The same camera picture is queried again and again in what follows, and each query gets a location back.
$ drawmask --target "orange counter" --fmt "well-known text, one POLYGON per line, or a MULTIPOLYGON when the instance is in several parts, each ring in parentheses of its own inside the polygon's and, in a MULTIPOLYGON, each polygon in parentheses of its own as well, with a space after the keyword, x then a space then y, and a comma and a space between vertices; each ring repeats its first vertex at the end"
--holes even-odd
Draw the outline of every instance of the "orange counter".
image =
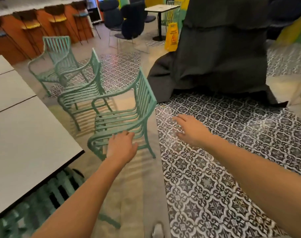
MULTIPOLYGON (((89 20, 86 17, 82 17, 82 24, 84 26, 84 30, 82 30, 82 25, 80 23, 80 20, 79 18, 77 18, 77 25, 78 28, 80 29, 78 34, 76 23, 73 17, 73 14, 76 13, 77 11, 74 8, 72 8, 70 5, 66 5, 65 15, 68 21, 59 24, 60 31, 61 31, 60 36, 67 36, 69 30, 69 33, 71 34, 70 37, 72 43, 79 42, 79 39, 77 37, 79 34, 82 40, 85 40, 85 35, 87 36, 87 38, 93 37, 89 20)), ((24 52, 32 59, 39 56, 38 49, 35 47, 37 51, 37 53, 35 53, 32 45, 29 43, 29 40, 26 36, 26 31, 22 29, 23 23, 17 20, 16 18, 14 18, 12 15, 3 16, 2 18, 3 18, 2 28, 5 30, 5 32, 8 35, 10 35, 15 40, 15 42, 19 45, 19 47, 21 47, 24 50, 24 52)), ((49 22, 49 19, 52 19, 52 15, 46 13, 43 9, 38 10, 39 22, 44 27, 44 29, 46 30, 49 36, 55 36, 55 32, 49 22)), ((34 30, 30 30, 29 33, 33 36, 33 39, 37 43, 37 47, 42 52, 43 34, 41 32, 41 29, 35 28, 34 30)), ((0 38, 0 54, 3 55, 6 58, 6 60, 12 65, 26 59, 26 57, 23 56, 17 50, 17 48, 15 48, 14 44, 7 37, 0 38)))

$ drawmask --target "floor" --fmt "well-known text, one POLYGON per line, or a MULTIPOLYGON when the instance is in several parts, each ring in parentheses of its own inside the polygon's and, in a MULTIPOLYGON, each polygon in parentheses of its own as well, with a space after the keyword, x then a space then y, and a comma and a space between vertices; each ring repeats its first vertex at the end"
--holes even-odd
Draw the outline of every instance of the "floor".
MULTIPOLYGON (((96 50, 107 91, 126 87, 134 80, 139 66, 147 75, 155 60, 166 53, 163 43, 151 39, 156 34, 156 22, 146 24, 145 32, 136 40, 136 47, 149 50, 150 54, 136 51, 129 42, 122 42, 117 53, 108 46, 109 31, 103 24, 97 28, 101 40, 96 37, 83 45, 77 43, 73 53, 79 62, 85 63, 92 48, 96 50)), ((112 37, 111 45, 116 45, 112 37)), ((171 120, 178 113, 194 115, 213 133, 301 175, 301 45, 270 44, 268 60, 267 84, 279 101, 290 100, 291 106, 272 109, 249 98, 199 93, 174 95, 168 103, 158 104, 148 120, 156 159, 152 159, 148 150, 139 151, 120 173, 103 205, 102 211, 119 221, 122 228, 116 230, 97 221, 92 237, 150 237, 156 221, 164 223, 166 238, 286 235, 212 156, 177 140, 173 132, 178 127, 171 120)), ((40 60, 36 68, 49 66, 48 60, 40 60)), ((93 134, 95 114, 88 112, 79 117, 81 132, 77 132, 68 114, 57 104, 56 97, 63 88, 52 85, 53 97, 48 98, 28 72, 26 63, 15 68, 86 151, 71 167, 78 168, 88 178, 101 164, 86 146, 93 134)), ((110 100, 111 107, 119 110, 133 104, 132 92, 110 100)))

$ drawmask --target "black chair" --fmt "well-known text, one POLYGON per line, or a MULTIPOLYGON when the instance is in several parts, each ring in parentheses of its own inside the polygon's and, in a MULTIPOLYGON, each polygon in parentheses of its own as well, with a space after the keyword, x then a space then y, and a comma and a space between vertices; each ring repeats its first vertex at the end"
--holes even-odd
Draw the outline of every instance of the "black chair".
POLYGON ((103 12, 104 25, 110 30, 109 32, 109 47, 111 31, 120 32, 124 18, 120 9, 118 0, 104 0, 99 2, 100 11, 103 12))
POLYGON ((126 18, 122 24, 122 33, 117 33, 114 36, 118 39, 132 40, 134 47, 134 38, 142 34, 145 27, 145 2, 138 1, 121 8, 121 13, 126 18))
POLYGON ((276 40, 284 27, 290 26, 301 16, 301 0, 269 0, 267 39, 276 40))
MULTIPOLYGON (((145 0, 129 0, 130 3, 135 3, 135 2, 139 2, 139 1, 144 1, 145 0)), ((145 23, 150 23, 156 20, 156 16, 153 15, 148 15, 148 12, 145 11, 145 23)))

